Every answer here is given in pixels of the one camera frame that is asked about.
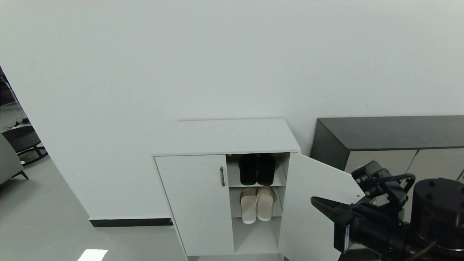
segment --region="gray tile floor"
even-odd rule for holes
[[[0,132],[26,117],[0,107]],[[94,228],[50,157],[26,166],[0,192],[0,261],[77,261],[105,249],[103,261],[185,261],[173,227]],[[210,256],[189,261],[281,261],[280,255]]]

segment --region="black shoe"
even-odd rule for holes
[[[276,159],[271,154],[261,154],[258,157],[258,183],[271,186],[276,172]]]
[[[256,169],[258,157],[256,154],[244,154],[238,163],[240,168],[240,182],[243,185],[250,186],[256,183]]]

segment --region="black baseboard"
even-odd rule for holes
[[[150,227],[172,226],[170,218],[146,218],[146,219],[91,219],[94,227]]]

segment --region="gray armchair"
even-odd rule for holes
[[[18,155],[5,137],[0,134],[0,184],[17,175],[23,175],[29,179],[23,169]]]

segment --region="white slipper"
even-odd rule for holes
[[[245,224],[253,224],[256,221],[256,189],[246,188],[240,195],[242,206],[242,221]]]
[[[272,204],[274,193],[269,187],[260,187],[256,198],[258,200],[258,218],[262,221],[269,221],[272,217]]]

